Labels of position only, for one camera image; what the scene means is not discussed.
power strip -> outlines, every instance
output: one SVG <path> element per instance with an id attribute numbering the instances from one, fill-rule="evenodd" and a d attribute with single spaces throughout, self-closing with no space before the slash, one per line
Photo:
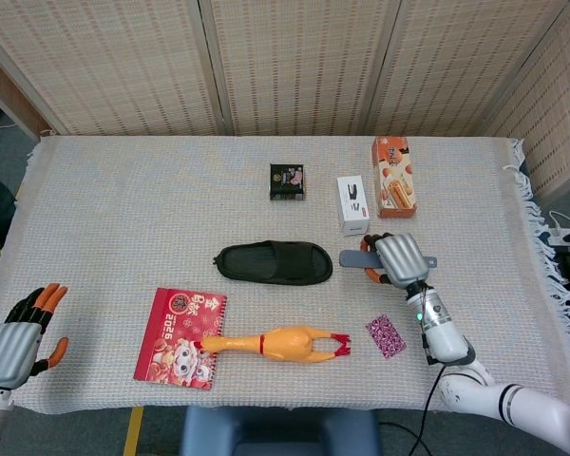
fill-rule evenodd
<path id="1" fill-rule="evenodd" d="M 549 235 L 547 242 L 551 247 L 570 247 L 570 242 L 563 240 L 570 235 L 570 228 L 549 228 Z"/>

yellow rubber chicken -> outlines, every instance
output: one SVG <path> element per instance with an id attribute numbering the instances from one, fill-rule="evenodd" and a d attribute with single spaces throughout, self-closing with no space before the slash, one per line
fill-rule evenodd
<path id="1" fill-rule="evenodd" d="M 332 353 L 313 351 L 313 340 L 320 338 L 335 339 L 342 345 Z M 263 354 L 276 361 L 317 363 L 351 354 L 349 342 L 351 338 L 347 334 L 334 334 L 310 326 L 290 326 L 249 337 L 203 337 L 200 342 L 195 342 L 195 346 L 210 353 L 241 350 Z"/>

small black package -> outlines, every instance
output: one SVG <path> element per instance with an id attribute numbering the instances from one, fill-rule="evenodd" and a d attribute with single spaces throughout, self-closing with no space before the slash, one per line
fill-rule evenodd
<path id="1" fill-rule="evenodd" d="M 303 164 L 270 165 L 270 199 L 304 200 L 306 179 Z"/>

table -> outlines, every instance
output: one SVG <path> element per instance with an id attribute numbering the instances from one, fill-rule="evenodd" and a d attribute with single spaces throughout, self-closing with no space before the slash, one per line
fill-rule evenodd
<path id="1" fill-rule="evenodd" d="M 0 321 L 49 281 L 69 286 L 41 354 L 67 335 L 56 369 L 16 391 L 44 413 L 138 405 L 420 409 L 437 373 L 405 292 L 337 265 L 359 237 L 338 231 L 335 178 L 361 175 L 375 211 L 371 137 L 49 137 L 34 150 L 0 259 Z M 521 195 L 519 142 L 409 138 L 418 211 L 373 216 L 371 233 L 409 232 L 438 257 L 428 283 L 500 382 L 570 403 L 570 335 L 550 297 L 536 217 Z M 269 163 L 303 163 L 307 200 L 269 201 Z M 239 282 L 212 258 L 265 239 L 324 247 L 333 276 L 310 287 Z M 228 295 L 224 333 L 310 324 L 351 335 L 351 356 L 315 365 L 249 353 L 218 357 L 213 389 L 134 381 L 157 287 Z M 365 325 L 387 314 L 408 347 L 385 360 Z M 442 408 L 433 401 L 434 408 Z"/>

black slipper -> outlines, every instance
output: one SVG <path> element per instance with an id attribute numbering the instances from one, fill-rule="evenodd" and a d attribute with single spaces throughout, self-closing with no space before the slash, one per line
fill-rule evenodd
<path id="1" fill-rule="evenodd" d="M 278 285 L 314 285 L 330 278 L 332 259 L 316 244 L 265 240 L 226 247 L 214 258 L 223 276 Z"/>

